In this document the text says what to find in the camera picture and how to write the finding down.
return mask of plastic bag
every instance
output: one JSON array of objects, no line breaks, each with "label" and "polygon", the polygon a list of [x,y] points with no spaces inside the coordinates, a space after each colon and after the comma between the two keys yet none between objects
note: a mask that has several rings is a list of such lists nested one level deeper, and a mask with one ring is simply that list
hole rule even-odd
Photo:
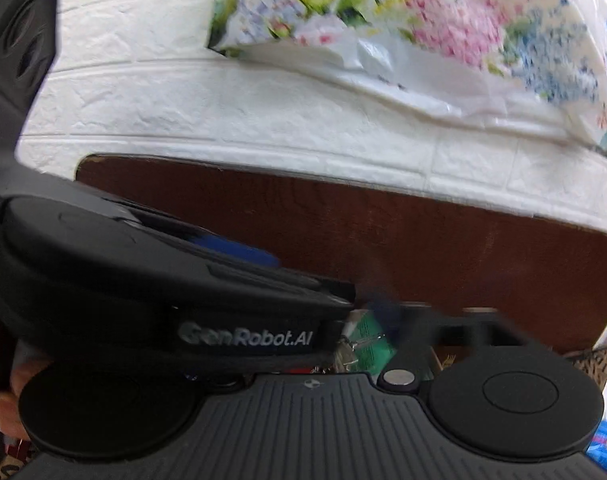
[{"label": "plastic bag", "polygon": [[208,46],[607,156],[607,0],[216,0]]}]

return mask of black round disc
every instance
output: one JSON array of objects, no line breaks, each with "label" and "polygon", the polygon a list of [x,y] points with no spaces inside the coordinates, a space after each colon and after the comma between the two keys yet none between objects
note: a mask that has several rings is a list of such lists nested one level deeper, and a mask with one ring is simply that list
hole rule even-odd
[{"label": "black round disc", "polygon": [[437,376],[429,406],[462,442],[495,456],[542,460],[583,451],[601,421],[597,385],[558,356],[488,347]]},{"label": "black round disc", "polygon": [[36,446],[76,460],[121,460],[161,447],[186,425],[198,390],[188,381],[129,377],[57,363],[20,397]]}]

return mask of ribbed gray surface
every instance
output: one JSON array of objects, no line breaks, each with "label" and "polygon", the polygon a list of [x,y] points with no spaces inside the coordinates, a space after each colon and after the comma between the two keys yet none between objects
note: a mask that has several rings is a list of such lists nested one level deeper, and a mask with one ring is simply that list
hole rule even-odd
[{"label": "ribbed gray surface", "polygon": [[[312,378],[322,384],[309,388]],[[357,374],[261,376],[249,390],[209,399],[186,434],[145,459],[90,466],[41,456],[15,478],[606,480],[607,474],[581,454],[522,465],[478,457],[439,433],[415,399],[381,393]]]}]

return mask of white brick wall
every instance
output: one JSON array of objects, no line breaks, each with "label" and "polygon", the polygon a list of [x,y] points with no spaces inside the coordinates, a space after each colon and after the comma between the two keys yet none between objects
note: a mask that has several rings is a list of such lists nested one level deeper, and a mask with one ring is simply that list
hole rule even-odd
[{"label": "white brick wall", "polygon": [[250,164],[607,231],[601,157],[439,126],[312,78],[221,59],[202,46],[210,5],[61,0],[61,56],[20,157],[68,177],[96,152]]}]

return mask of dark brown panel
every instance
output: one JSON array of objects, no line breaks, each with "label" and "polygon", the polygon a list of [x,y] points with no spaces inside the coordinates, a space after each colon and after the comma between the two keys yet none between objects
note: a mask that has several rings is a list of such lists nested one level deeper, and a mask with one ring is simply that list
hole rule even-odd
[{"label": "dark brown panel", "polygon": [[560,352],[607,323],[607,235],[543,219],[291,176],[90,157],[78,179],[276,254],[445,312],[499,309]]}]

